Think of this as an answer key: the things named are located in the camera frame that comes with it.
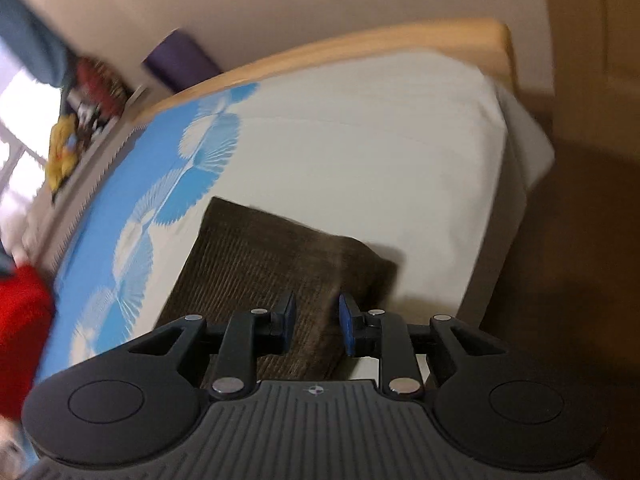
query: folded brown garment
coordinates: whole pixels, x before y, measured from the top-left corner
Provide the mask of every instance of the folded brown garment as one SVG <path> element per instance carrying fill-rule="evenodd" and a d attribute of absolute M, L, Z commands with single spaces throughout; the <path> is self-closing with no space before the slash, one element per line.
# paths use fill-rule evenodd
<path fill-rule="evenodd" d="M 293 290 L 292 346 L 285 356 L 261 358 L 258 378 L 322 380 L 344 354 L 339 293 L 349 292 L 367 310 L 380 303 L 395 275 L 395 264 L 353 238 L 214 198 L 158 326 L 185 314 L 226 322 L 234 311 L 271 309 Z"/>

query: red plush toy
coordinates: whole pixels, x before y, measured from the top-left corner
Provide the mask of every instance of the red plush toy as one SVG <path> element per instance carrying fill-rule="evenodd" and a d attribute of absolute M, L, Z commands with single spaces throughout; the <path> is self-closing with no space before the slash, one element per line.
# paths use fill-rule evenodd
<path fill-rule="evenodd" d="M 0 415 L 20 420 L 53 320 L 53 299 L 31 266 L 0 280 Z"/>

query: purple cylinder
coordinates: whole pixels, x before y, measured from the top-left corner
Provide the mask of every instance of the purple cylinder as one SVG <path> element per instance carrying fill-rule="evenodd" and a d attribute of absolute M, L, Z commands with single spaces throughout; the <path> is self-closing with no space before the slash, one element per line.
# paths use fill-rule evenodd
<path fill-rule="evenodd" d="M 176 93 L 222 73 L 215 61 L 179 29 L 164 38 L 143 65 Z"/>

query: bed sheet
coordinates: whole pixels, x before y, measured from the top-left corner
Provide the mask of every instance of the bed sheet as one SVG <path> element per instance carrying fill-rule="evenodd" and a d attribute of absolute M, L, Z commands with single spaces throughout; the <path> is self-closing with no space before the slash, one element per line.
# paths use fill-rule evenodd
<path fill-rule="evenodd" d="M 405 52 L 273 77 L 158 115 L 67 250 L 38 378 L 153 328 L 213 196 L 357 238 L 396 261 L 386 308 L 410 322 L 456 314 L 500 182 L 521 205 L 553 159 L 501 92 L 473 67 Z M 509 127 L 505 106 L 515 108 Z M 494 267 L 521 208 L 507 216 Z M 476 297 L 491 281 L 480 280 Z"/>

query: yellow plush toy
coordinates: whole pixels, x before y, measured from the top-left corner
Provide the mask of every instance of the yellow plush toy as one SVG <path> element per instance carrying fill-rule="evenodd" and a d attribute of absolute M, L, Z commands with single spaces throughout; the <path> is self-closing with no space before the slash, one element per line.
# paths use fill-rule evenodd
<path fill-rule="evenodd" d="M 51 129 L 49 138 L 49 160 L 45 176 L 52 192 L 56 192 L 62 180 L 69 176 L 78 164 L 76 153 L 76 116 L 62 116 Z"/>

